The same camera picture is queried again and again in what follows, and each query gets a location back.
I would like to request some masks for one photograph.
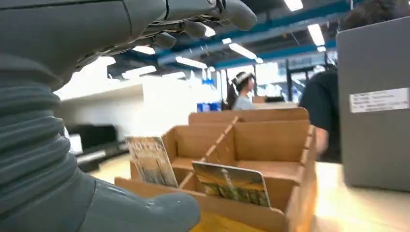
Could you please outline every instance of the fluorescent light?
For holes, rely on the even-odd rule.
[[[309,30],[310,36],[312,37],[313,42],[316,44],[316,46],[324,45],[324,38],[319,24],[309,25],[307,29]]]
[[[226,39],[222,40],[222,43],[223,44],[230,44],[230,43],[232,43],[232,40],[231,40],[231,38],[226,38]]]
[[[136,46],[135,48],[133,48],[133,50],[137,52],[142,52],[148,55],[155,54],[154,48],[148,47],[148,46]]]
[[[258,64],[262,64],[264,62],[264,60],[262,58],[256,58],[255,59],[256,62],[258,62]]]
[[[301,0],[285,0],[285,3],[291,11],[297,11],[303,8]]]
[[[162,75],[162,77],[168,77],[168,78],[182,78],[182,77],[185,77],[185,73],[184,72],[173,72],[173,73],[170,73],[170,74],[165,74],[165,75]]]
[[[127,76],[130,75],[144,75],[147,73],[152,73],[155,72],[157,69],[155,68],[155,66],[149,65],[149,66],[144,66],[142,68],[138,68],[138,69],[132,69],[132,70],[128,70],[125,73],[127,74]]]
[[[206,64],[204,64],[202,62],[199,62],[199,61],[196,61],[196,60],[193,60],[193,59],[184,58],[184,57],[175,57],[175,60],[178,63],[185,64],[185,65],[190,65],[190,66],[197,67],[197,68],[200,68],[200,69],[206,69],[208,67]]]
[[[239,44],[237,44],[237,43],[235,43],[235,44],[234,44],[234,43],[231,43],[231,44],[229,44],[229,47],[230,47],[233,51],[235,51],[235,52],[237,52],[237,53],[239,53],[239,54],[241,54],[241,55],[247,57],[248,59],[256,59],[256,58],[257,58],[257,56],[255,55],[255,53],[253,53],[253,52],[247,50],[246,48],[242,47],[241,45],[239,45]]]
[[[324,46],[318,47],[318,52],[325,52],[326,48]]]
[[[205,36],[206,37],[211,37],[211,36],[214,36],[216,33],[215,33],[215,30],[213,30],[212,28],[210,28],[210,27],[208,27],[207,25],[204,25],[205,27],[206,27],[206,31],[205,31]]]

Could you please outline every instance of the woman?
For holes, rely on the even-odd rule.
[[[254,79],[255,76],[251,72],[240,72],[236,75],[236,78],[232,80],[232,84],[229,86],[228,96],[226,98],[228,108],[230,110],[255,109],[255,106],[248,97],[248,93],[253,90]]]

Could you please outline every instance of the table surface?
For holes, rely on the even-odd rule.
[[[130,178],[129,159],[112,159],[91,174],[110,183]],[[410,232],[410,193],[347,187],[339,164],[318,162],[316,173],[313,232]]]

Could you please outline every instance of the cardboard organizer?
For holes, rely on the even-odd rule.
[[[188,126],[176,126],[162,139],[179,188],[142,182],[132,161],[131,179],[116,178],[115,184],[142,197],[192,195],[203,211],[192,231],[310,231],[316,205],[316,150],[315,128],[305,109],[195,113]],[[260,171],[271,207],[207,196],[192,160]],[[226,220],[211,223],[209,215]],[[204,229],[207,223],[213,227]]]

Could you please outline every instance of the black shirt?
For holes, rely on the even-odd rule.
[[[299,106],[307,109],[311,124],[329,133],[328,148],[319,161],[340,163],[337,71],[328,70],[314,75],[305,87]]]

